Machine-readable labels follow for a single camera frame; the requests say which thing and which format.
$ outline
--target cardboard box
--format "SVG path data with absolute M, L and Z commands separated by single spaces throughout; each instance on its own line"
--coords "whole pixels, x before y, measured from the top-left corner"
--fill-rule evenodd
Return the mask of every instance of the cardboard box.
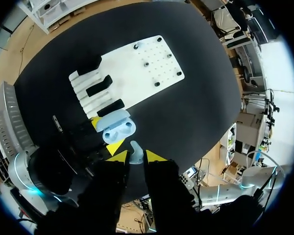
M 80 9 L 77 9 L 76 11 L 73 12 L 73 15 L 76 16 L 80 13 L 83 13 L 84 11 L 86 11 L 86 7 L 81 7 Z
M 64 24 L 66 21 L 68 21 L 71 18 L 70 15 L 67 15 L 65 17 L 63 17 L 62 19 L 59 20 L 59 25 Z

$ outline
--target office chair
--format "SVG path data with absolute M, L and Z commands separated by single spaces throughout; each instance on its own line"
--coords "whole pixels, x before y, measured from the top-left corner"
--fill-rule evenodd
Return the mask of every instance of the office chair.
M 219 37 L 230 39 L 234 37 L 237 32 L 247 31 L 247 21 L 245 13 L 233 3 L 226 5 L 212 11 L 216 27 L 220 31 Z
M 240 74 L 240 79 L 244 80 L 245 84 L 249 87 L 258 88 L 258 84 L 255 80 L 252 80 L 249 71 L 246 66 L 242 66 L 241 69 L 243 69 L 243 74 Z

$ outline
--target white wall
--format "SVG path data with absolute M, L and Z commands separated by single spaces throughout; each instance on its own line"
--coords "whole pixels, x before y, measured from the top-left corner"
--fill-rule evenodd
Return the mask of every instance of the white wall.
M 274 103 L 280 108 L 274 113 L 269 155 L 279 164 L 294 160 L 294 63 L 287 45 L 281 38 L 277 42 L 261 45 L 262 63 L 267 78 L 267 89 L 274 90 Z M 273 165 L 270 160 L 265 163 Z

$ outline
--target yellow tape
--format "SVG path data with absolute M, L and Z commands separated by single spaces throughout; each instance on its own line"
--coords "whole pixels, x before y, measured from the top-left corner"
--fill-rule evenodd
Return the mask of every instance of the yellow tape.
M 119 161 L 119 162 L 124 162 L 125 163 L 125 159 L 127 156 L 127 150 L 123 151 L 122 153 L 117 154 L 116 156 L 109 158 L 108 162 L 114 162 L 114 161 Z
M 147 159 L 149 163 L 154 161 L 159 161 L 159 162 L 167 161 L 167 159 L 164 159 L 149 150 L 146 150 L 146 154 L 147 154 Z

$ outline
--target white pegboard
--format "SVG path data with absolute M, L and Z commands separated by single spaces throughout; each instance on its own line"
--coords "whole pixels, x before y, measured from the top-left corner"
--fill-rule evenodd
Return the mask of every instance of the white pegboard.
M 111 86 L 88 97 L 86 89 L 110 75 Z M 97 70 L 69 76 L 71 85 L 88 118 L 122 99 L 125 109 L 184 79 L 184 73 L 162 36 L 130 43 L 102 56 Z

